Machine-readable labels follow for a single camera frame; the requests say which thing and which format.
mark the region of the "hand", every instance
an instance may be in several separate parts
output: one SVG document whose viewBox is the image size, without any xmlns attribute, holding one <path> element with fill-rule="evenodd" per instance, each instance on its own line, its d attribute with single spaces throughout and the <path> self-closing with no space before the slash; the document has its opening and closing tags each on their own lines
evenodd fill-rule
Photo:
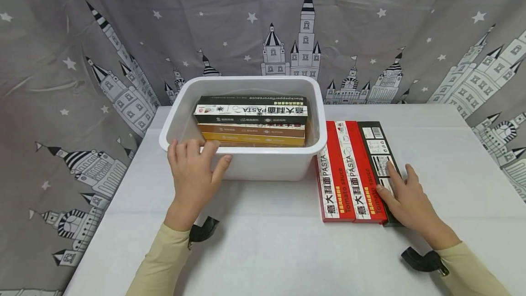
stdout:
<svg viewBox="0 0 526 296">
<path fill-rule="evenodd" d="M 176 231 L 188 231 L 203 207 L 216 194 L 232 156 L 224 155 L 214 171 L 211 162 L 219 141 L 191 139 L 168 147 L 168 161 L 174 176 L 175 198 L 166 215 L 165 224 Z"/>
<path fill-rule="evenodd" d="M 405 165 L 406 182 L 390 161 L 387 163 L 387 169 L 394 185 L 394 196 L 381 185 L 376 189 L 394 217 L 404 226 L 417 231 L 435 250 L 459 244 L 460 239 L 433 209 L 412 166 Z"/>
</svg>

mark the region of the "right hand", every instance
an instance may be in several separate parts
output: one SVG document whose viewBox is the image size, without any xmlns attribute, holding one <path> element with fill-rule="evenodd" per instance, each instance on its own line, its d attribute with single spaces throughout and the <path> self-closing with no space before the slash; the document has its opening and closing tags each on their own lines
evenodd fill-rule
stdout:
<svg viewBox="0 0 526 296">
<path fill-rule="evenodd" d="M 387 163 L 387 169 L 394 186 L 394 196 L 381 185 L 378 185 L 376 190 L 394 217 L 404 226 L 417 231 L 435 250 L 453 247 L 460 243 L 454 231 L 433 209 L 412 166 L 405 165 L 406 182 L 390 161 Z"/>
</svg>

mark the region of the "black pasta box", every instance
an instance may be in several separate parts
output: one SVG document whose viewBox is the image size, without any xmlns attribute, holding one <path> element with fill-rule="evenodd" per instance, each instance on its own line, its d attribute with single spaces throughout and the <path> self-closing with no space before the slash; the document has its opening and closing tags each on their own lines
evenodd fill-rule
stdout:
<svg viewBox="0 0 526 296">
<path fill-rule="evenodd" d="M 304 96 L 201 96 L 194 116 L 198 123 L 306 124 Z"/>
</svg>

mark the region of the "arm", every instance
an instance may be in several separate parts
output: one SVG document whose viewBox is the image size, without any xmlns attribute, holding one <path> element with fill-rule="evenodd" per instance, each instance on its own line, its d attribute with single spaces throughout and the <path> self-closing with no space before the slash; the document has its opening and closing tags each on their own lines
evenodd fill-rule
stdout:
<svg viewBox="0 0 526 296">
<path fill-rule="evenodd" d="M 152 247 L 137 269 L 126 296 L 171 296 L 188 256 L 190 229 L 203 207 L 216 193 L 231 156 L 222 157 L 210 170 L 219 142 L 173 141 L 168 148 L 176 195 Z"/>
<path fill-rule="evenodd" d="M 456 233 L 439 218 L 411 165 L 405 168 L 408 174 L 406 182 L 389 162 L 388 171 L 395 194 L 392 195 L 381 185 L 377 186 L 377 192 L 400 223 L 417 231 L 440 255 L 449 270 L 449 275 L 442 275 L 442 281 L 451 293 L 454 296 L 510 295 Z"/>
</svg>

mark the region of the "barcode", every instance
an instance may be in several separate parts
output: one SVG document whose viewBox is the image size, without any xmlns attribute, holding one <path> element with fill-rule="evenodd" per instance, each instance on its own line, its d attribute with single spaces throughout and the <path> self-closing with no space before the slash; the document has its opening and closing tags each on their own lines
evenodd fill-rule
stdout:
<svg viewBox="0 0 526 296">
<path fill-rule="evenodd" d="M 377 139 L 383 139 L 384 138 L 384 135 L 382 134 L 380 128 L 373 127 L 372 130 L 373 130 L 374 137 L 376 137 Z"/>
</svg>

